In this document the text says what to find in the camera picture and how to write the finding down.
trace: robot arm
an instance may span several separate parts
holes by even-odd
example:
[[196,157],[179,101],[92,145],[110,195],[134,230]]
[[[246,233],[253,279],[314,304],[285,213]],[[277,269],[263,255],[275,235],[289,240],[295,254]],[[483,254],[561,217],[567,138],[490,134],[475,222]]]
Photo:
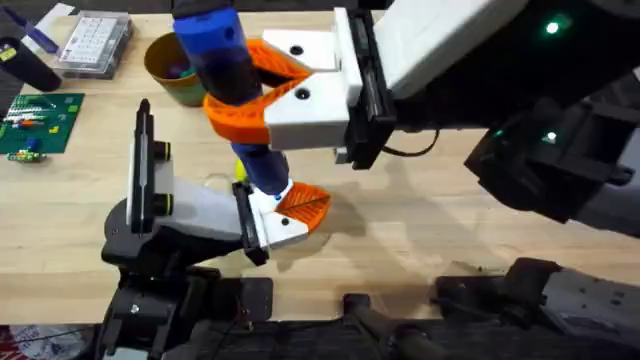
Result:
[[465,166],[503,204],[637,236],[640,113],[583,100],[640,64],[637,35],[632,3],[397,0],[375,25],[336,9],[330,32],[264,32],[310,74],[260,126],[273,150],[332,147],[356,170],[394,130],[487,128]]

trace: yellow object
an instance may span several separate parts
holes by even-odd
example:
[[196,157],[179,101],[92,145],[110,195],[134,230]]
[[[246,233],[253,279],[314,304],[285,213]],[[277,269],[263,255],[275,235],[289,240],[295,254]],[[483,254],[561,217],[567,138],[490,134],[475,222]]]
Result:
[[0,60],[7,61],[16,56],[17,52],[14,48],[8,48],[7,50],[0,52]]
[[236,160],[236,180],[242,182],[249,181],[247,171],[244,169],[244,165],[242,165],[242,161],[240,161],[240,159]]

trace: black cable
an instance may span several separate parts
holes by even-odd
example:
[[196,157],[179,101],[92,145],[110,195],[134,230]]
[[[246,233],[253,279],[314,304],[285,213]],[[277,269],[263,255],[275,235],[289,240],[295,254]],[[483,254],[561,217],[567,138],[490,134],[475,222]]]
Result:
[[54,335],[49,335],[49,336],[43,336],[43,337],[39,337],[39,338],[34,338],[34,339],[27,339],[27,340],[20,340],[20,341],[8,341],[8,342],[0,342],[0,345],[2,346],[12,346],[12,345],[17,345],[17,344],[22,344],[25,342],[33,342],[33,341],[40,341],[40,340],[47,340],[47,339],[52,339],[52,338],[56,338],[56,337],[60,337],[60,336],[65,336],[65,335],[69,335],[69,334],[75,334],[75,333],[79,333],[85,330],[89,330],[89,329],[93,329],[93,325],[91,326],[87,326],[81,329],[76,329],[76,330],[71,330],[71,331],[67,331],[67,332],[63,332],[60,334],[54,334]]
[[408,153],[408,152],[396,150],[396,149],[390,148],[388,146],[384,146],[382,148],[382,152],[384,152],[386,154],[389,154],[389,155],[400,156],[400,157],[419,157],[419,156],[425,155],[429,151],[433,150],[433,148],[436,146],[436,143],[438,142],[438,138],[439,137],[440,137],[440,129],[436,129],[436,133],[433,136],[433,141],[431,142],[431,145],[429,145],[429,147],[427,147],[426,149],[418,151],[418,152],[415,152],[415,153]]

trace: wooden table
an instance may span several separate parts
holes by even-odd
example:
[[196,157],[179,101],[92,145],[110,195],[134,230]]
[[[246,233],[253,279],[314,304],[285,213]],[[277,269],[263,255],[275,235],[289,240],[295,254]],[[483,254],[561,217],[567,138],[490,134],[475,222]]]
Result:
[[[327,30],[331,13],[247,13],[248,36],[265,28]],[[134,15],[137,33],[113,81],[65,81],[84,92],[67,152],[42,165],[0,161],[0,324],[99,322],[118,278],[103,263],[103,223],[124,197],[134,114],[151,101],[159,139],[173,143],[176,174],[226,189],[229,144],[201,109],[184,108],[145,72],[142,58],[170,31],[169,15]],[[73,18],[53,31],[61,39]],[[33,92],[29,87],[25,93]],[[417,150],[431,134],[394,135]],[[500,274],[520,256],[539,257],[593,275],[640,285],[640,241],[582,225],[562,226],[510,210],[487,195],[462,165],[481,132],[445,132],[431,154],[382,155],[371,171],[332,162],[329,150],[290,152],[292,176],[323,186],[333,205],[306,242],[272,252],[256,268],[241,252],[207,262],[226,276],[275,280],[275,319],[339,315],[347,292],[372,294],[393,316],[433,317],[429,286],[440,275]]]

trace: circuit board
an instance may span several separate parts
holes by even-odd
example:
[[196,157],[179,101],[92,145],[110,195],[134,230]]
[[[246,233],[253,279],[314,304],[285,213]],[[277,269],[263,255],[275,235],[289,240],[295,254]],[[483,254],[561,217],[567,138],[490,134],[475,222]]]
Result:
[[[28,138],[39,140],[37,152],[64,153],[80,112],[84,94],[18,95],[0,123],[0,154],[23,149]],[[36,125],[15,128],[17,119],[35,119]]]

